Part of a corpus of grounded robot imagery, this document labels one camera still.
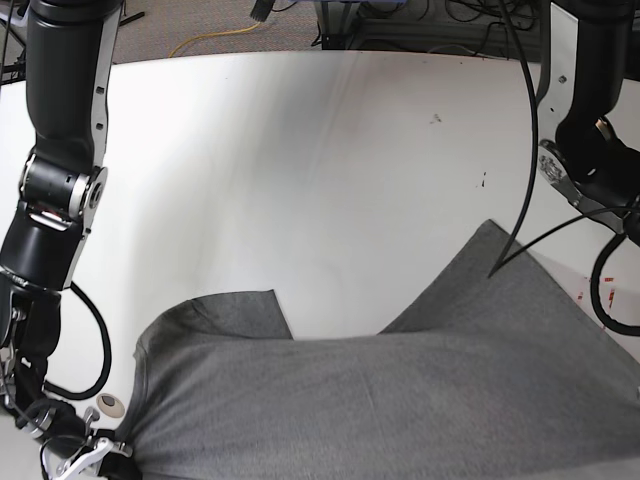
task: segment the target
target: gray t-shirt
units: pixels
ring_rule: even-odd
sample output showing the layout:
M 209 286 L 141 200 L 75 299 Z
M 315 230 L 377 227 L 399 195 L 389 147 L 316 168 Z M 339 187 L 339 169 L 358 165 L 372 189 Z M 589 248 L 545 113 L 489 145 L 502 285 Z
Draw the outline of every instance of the gray t-shirt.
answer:
M 485 223 L 373 337 L 293 341 L 273 292 L 178 305 L 120 437 L 146 480 L 637 476 L 639 365 L 530 256 L 488 280 L 505 240 Z

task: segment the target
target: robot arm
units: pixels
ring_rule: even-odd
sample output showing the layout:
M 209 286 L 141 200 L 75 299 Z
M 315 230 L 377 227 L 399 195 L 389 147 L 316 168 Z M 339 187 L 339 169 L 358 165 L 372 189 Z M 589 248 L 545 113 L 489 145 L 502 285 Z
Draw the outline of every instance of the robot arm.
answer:
M 45 381 L 60 337 L 60 292 L 78 292 L 71 280 L 107 180 L 106 97 L 122 0 L 32 0 L 30 8 L 27 105 L 36 143 L 0 250 L 0 393 L 16 426 L 46 442 L 50 478 L 72 478 L 90 465 L 94 475 L 134 480 L 131 452 L 113 432 L 93 431 L 91 412 L 80 418 L 46 393 L 95 396 L 109 373 L 107 349 L 101 380 L 86 392 Z M 47 468 L 49 452 L 72 461 Z
M 606 118 L 620 95 L 634 10 L 633 0 L 553 0 L 543 9 L 538 165 L 582 213 L 629 207 L 640 194 L 640 154 Z M 638 243 L 624 217 L 596 220 Z

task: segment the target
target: white table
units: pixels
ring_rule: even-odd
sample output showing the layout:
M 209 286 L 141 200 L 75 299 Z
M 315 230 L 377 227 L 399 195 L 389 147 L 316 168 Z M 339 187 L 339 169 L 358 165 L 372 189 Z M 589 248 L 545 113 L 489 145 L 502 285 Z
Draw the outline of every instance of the white table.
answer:
M 640 85 L 627 82 L 610 118 L 636 148 L 639 110 Z M 529 106 L 516 62 L 306 52 L 129 64 L 113 69 L 109 111 L 110 179 L 75 280 L 107 320 L 105 392 L 125 403 L 135 342 L 165 309 L 273 288 L 296 338 L 376 333 L 484 220 L 510 230 L 527 182 Z M 5 87 L 0 232 L 33 135 L 24 85 Z M 520 238 L 575 214 L 539 177 Z M 536 257 L 577 298 L 610 236 L 584 221 Z M 605 274 L 615 278 L 603 286 L 605 297 L 617 290 L 613 315 L 635 321 L 640 249 L 623 245 Z M 622 341 L 640 357 L 636 340 Z M 88 387 L 100 351 L 89 312 L 65 294 L 50 378 Z

